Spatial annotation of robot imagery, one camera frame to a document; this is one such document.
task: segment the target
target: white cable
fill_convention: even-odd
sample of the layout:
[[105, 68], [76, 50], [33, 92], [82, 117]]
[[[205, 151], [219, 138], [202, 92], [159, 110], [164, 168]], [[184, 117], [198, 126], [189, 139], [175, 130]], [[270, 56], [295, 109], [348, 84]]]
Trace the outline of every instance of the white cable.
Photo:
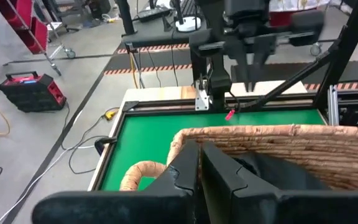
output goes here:
[[82, 146], [82, 147], [78, 147], [78, 149], [90, 149], [94, 146]]
[[23, 201], [23, 199], [27, 196], [27, 194], [29, 193], [29, 190], [31, 189], [31, 187], [42, 177], [44, 176], [44, 174], [46, 172], [48, 172], [61, 158], [62, 156], [68, 152], [68, 150], [63, 151], [60, 156], [55, 160], [55, 162], [53, 162], [41, 175], [39, 175], [39, 177], [37, 177], [31, 184], [30, 186], [27, 188], [27, 190], [25, 191], [23, 197], [21, 197], [13, 206], [11, 209], [9, 209], [1, 218], [0, 218], [0, 222], [9, 214], [9, 212], [11, 212], [13, 210], [13, 208], [15, 208], [21, 201]]

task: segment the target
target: red toolbox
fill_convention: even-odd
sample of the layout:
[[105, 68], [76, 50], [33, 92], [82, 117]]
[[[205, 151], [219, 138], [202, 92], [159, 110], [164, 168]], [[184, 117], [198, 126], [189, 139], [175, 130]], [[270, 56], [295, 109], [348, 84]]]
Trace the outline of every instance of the red toolbox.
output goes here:
[[[24, 23], [30, 27], [32, 14], [32, 0], [10, 0], [18, 15], [23, 18]], [[23, 23], [19, 16], [9, 6], [7, 0], [0, 0], [0, 12], [13, 29], [23, 29]]]
[[22, 72], [7, 74], [6, 78], [0, 90], [23, 112], [61, 110], [66, 103], [66, 97], [49, 75]]
[[41, 54], [43, 51], [46, 51], [48, 42], [48, 27], [43, 22], [40, 22], [36, 17], [33, 17], [31, 20], [30, 31], [40, 43], [42, 47], [41, 49], [28, 31], [19, 30], [17, 31], [17, 34], [33, 54]]

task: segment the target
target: caster wheel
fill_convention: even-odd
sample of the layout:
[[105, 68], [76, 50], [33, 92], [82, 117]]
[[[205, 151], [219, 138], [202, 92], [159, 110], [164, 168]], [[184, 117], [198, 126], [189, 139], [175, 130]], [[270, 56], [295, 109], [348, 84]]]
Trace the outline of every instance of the caster wheel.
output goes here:
[[321, 45], [319, 44], [313, 44], [310, 48], [310, 54], [313, 56], [318, 56], [319, 54], [321, 54], [321, 52]]
[[73, 49], [65, 49], [68, 58], [75, 58], [75, 51]]

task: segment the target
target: concrete floor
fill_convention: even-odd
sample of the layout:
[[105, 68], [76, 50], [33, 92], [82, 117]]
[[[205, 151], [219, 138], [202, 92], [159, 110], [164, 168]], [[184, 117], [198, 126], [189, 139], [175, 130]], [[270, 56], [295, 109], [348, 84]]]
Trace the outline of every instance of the concrete floor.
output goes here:
[[[135, 0], [129, 0], [129, 4], [132, 11], [135, 11]], [[327, 26], [321, 38], [337, 37], [340, 27], [345, 24], [346, 19], [347, 17], [336, 9], [330, 9]], [[117, 21], [113, 24], [65, 34], [62, 40], [68, 47], [76, 51], [77, 56], [112, 54], [119, 45], [123, 32], [122, 23]], [[323, 49], [328, 47], [329, 44], [323, 45]], [[314, 57], [310, 55], [309, 50], [310, 47], [280, 46], [277, 54], [272, 56], [269, 62], [310, 62], [314, 60]], [[66, 95], [71, 108], [71, 118], [109, 59], [109, 57], [100, 57], [58, 60], [56, 64], [63, 73], [62, 77], [58, 77], [47, 62], [13, 63], [6, 67], [0, 66], [0, 83], [5, 79], [4, 74], [6, 73], [28, 70], [47, 73], [55, 78], [58, 86]], [[358, 47], [352, 59], [358, 60]], [[160, 72], [159, 75], [163, 86], [175, 85], [172, 72]], [[179, 70], [177, 76], [180, 85], [192, 83], [189, 70]], [[154, 72], [144, 73], [143, 77], [146, 87], [158, 86]], [[132, 77], [128, 74], [103, 77], [65, 138], [64, 145], [66, 147], [74, 145], [83, 132], [97, 120], [98, 116], [108, 108], [119, 106], [125, 91], [133, 87]], [[4, 168], [0, 177], [1, 217], [15, 204], [57, 141], [62, 131], [67, 109], [56, 113], [23, 113], [8, 102], [0, 92], [0, 110], [7, 116], [12, 126], [10, 135], [0, 137], [0, 166]], [[109, 133], [111, 125], [112, 122], [102, 121], [88, 136], [106, 135]], [[5, 128], [5, 124], [0, 118], [0, 130], [3, 131]], [[62, 153], [61, 149], [56, 153], [55, 158], [60, 153]], [[76, 170], [92, 169], [96, 166], [97, 161], [98, 155], [94, 149], [80, 149], [73, 160], [73, 166]], [[67, 162], [68, 156], [66, 155], [40, 179], [13, 223], [30, 223], [30, 214], [34, 205], [52, 193], [64, 190], [86, 190], [92, 173], [73, 175]]]

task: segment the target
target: metal bracket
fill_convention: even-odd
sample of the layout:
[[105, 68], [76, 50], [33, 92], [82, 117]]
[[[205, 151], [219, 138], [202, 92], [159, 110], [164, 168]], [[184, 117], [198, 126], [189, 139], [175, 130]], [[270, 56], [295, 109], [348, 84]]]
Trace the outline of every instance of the metal bracket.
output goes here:
[[122, 106], [122, 111], [127, 112], [134, 107], [136, 107], [139, 104], [139, 101], [127, 101], [124, 103], [124, 106]]
[[328, 123], [331, 126], [339, 125], [338, 93], [336, 85], [330, 85], [328, 90]]
[[209, 110], [209, 96], [206, 94], [206, 80], [203, 80], [202, 86], [200, 88], [200, 81], [197, 80], [195, 83], [196, 87], [196, 99], [195, 99], [195, 108], [196, 111], [208, 111]]

